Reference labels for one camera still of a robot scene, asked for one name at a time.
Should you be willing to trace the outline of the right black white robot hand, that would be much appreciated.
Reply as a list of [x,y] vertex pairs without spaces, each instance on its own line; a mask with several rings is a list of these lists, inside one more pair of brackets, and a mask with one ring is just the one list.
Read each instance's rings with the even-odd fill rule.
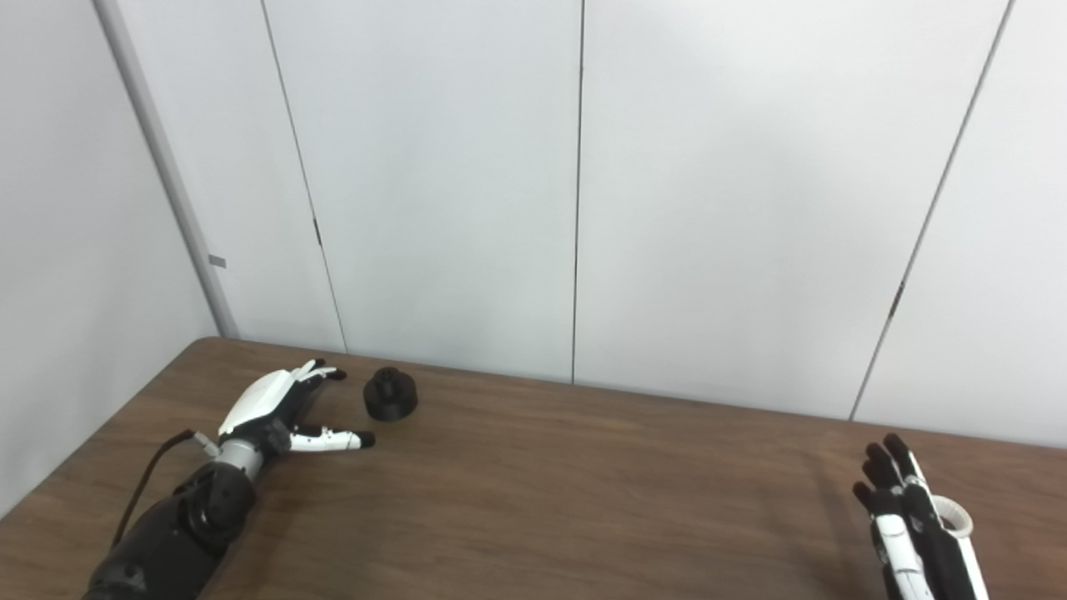
[[899,435],[867,444],[865,456],[865,479],[851,490],[869,517],[888,598],[989,598],[972,540],[974,520],[964,505],[934,493]]

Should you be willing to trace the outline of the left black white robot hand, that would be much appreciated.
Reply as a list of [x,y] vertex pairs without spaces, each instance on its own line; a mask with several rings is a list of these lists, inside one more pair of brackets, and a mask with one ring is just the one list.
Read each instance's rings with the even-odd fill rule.
[[328,427],[304,426],[300,419],[328,380],[340,381],[347,373],[327,366],[323,358],[292,372],[270,372],[245,388],[218,427],[218,456],[241,452],[278,458],[284,453],[334,453],[373,448],[372,432],[344,432]]

